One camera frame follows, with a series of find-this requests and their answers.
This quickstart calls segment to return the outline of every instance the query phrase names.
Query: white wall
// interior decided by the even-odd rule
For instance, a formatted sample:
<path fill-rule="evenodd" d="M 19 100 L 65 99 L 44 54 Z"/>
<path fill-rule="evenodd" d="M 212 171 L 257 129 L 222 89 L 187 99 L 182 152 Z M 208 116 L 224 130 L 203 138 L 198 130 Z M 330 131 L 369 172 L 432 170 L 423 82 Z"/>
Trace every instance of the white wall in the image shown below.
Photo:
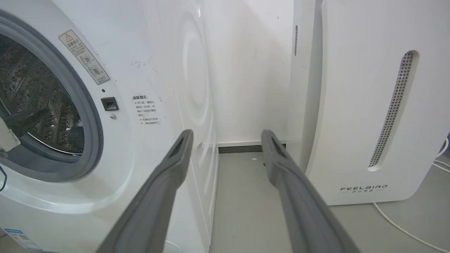
<path fill-rule="evenodd" d="M 202 16 L 221 146 L 284 140 L 293 0 L 203 0 Z"/>

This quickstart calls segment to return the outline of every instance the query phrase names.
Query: blue wire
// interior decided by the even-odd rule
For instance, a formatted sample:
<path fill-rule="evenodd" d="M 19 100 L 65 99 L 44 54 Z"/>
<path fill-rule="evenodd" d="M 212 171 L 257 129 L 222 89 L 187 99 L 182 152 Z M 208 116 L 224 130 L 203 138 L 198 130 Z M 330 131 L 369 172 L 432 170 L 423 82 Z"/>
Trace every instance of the blue wire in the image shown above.
<path fill-rule="evenodd" d="M 1 189 L 0 189 L 0 191 L 3 191 L 3 189 L 5 188 L 5 186 L 6 186 L 6 179 L 8 179 L 8 176 L 6 175 L 6 172 L 3 170 L 3 168 L 0 166 L 0 171 L 3 173 L 3 175 L 5 176 L 4 177 L 4 180 L 3 180 L 3 186 L 1 187 Z"/>

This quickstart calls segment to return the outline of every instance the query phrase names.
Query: white air purifier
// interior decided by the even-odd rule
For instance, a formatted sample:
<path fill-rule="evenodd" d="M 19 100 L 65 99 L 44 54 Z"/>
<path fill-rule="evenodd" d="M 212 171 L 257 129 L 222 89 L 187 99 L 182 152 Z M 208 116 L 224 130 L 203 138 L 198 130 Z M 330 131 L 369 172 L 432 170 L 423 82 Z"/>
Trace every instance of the white air purifier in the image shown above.
<path fill-rule="evenodd" d="M 450 2 L 294 11 L 287 151 L 328 205 L 411 197 L 450 129 Z"/>

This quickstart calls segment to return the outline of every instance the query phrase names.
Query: instruction label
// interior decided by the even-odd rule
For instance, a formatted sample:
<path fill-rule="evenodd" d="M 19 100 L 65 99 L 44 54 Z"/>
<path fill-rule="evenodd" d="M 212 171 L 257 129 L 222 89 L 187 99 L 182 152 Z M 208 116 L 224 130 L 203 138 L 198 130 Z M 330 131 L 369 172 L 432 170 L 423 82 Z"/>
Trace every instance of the instruction label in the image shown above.
<path fill-rule="evenodd" d="M 97 84 L 104 83 L 110 79 L 105 69 L 72 30 L 61 35 L 59 40 L 66 45 Z"/>
<path fill-rule="evenodd" d="M 160 126 L 161 118 L 156 108 L 155 101 L 147 95 L 133 95 L 133 103 L 136 108 L 136 114 L 142 126 Z"/>
<path fill-rule="evenodd" d="M 17 243 L 22 245 L 22 247 L 26 249 L 40 250 L 33 241 L 31 241 L 22 231 L 16 229 L 4 229 L 6 233 L 8 233 Z"/>

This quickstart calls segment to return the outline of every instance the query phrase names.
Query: baseboard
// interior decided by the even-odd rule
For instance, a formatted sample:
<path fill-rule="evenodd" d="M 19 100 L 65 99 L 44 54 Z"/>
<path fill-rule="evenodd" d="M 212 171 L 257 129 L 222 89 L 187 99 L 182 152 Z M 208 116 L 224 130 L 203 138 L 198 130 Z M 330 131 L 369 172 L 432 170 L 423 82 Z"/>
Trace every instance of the baseboard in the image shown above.
<path fill-rule="evenodd" d="M 286 140 L 280 140 L 282 144 L 286 144 Z M 217 142 L 219 148 L 222 147 L 242 147 L 242 146 L 258 146 L 261 145 L 261 140 L 232 140 Z"/>
<path fill-rule="evenodd" d="M 285 141 L 281 141 L 284 147 L 286 147 Z M 260 140 L 249 141 L 233 141 L 233 142 L 219 142 L 219 153 L 251 153 L 262 152 Z"/>

